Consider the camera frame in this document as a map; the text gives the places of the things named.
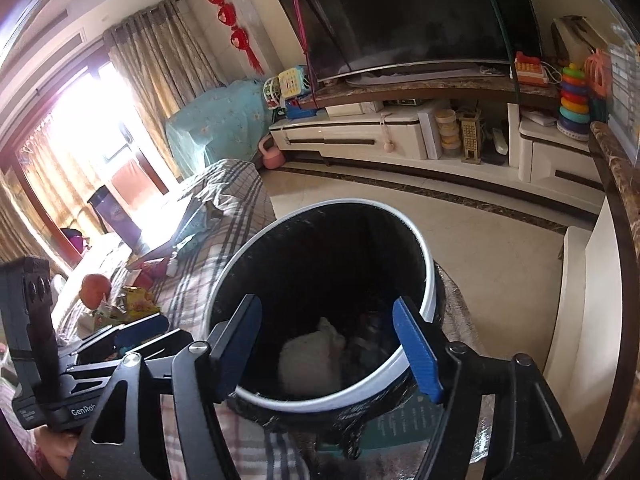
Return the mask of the person's left hand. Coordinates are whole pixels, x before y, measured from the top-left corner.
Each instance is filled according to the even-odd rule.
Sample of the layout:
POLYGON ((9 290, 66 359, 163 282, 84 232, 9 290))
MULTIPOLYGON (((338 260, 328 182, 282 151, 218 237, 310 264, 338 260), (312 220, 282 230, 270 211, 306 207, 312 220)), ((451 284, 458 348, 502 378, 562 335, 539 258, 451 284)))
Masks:
POLYGON ((78 445, 78 435, 69 432, 56 432, 47 426, 42 426, 35 430, 35 439, 38 451, 50 471, 53 471, 61 479, 65 479, 70 461, 78 445))

